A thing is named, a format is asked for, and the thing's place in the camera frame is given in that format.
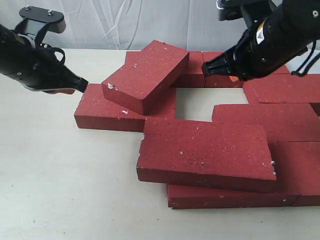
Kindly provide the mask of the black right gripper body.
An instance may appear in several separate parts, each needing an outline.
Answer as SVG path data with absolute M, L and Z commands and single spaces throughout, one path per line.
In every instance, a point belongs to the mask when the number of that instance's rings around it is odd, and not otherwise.
M 204 77 L 234 76 L 240 81 L 263 78 L 305 52 L 310 39 L 265 19 L 245 30 L 236 45 L 201 67 Z

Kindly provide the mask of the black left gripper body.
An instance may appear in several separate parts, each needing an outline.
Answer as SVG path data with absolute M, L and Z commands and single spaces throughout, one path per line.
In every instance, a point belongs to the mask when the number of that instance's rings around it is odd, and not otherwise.
M 0 73 L 35 92 L 75 90 L 84 93 L 88 81 L 65 65 L 58 47 L 33 48 L 14 36 L 0 36 Z

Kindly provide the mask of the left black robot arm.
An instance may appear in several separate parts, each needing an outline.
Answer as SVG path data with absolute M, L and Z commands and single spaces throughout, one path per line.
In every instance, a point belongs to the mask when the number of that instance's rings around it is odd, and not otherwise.
M 84 93 L 89 82 L 65 66 L 65 52 L 58 47 L 33 47 L 14 31 L 0 26 L 0 73 L 34 92 Z

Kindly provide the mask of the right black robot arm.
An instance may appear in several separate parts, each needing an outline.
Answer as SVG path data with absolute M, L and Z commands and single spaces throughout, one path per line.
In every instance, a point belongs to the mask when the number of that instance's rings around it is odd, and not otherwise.
M 202 65 L 204 77 L 264 78 L 293 58 L 314 51 L 320 39 L 318 0 L 218 0 L 220 21 L 244 19 L 247 29 L 236 45 Z

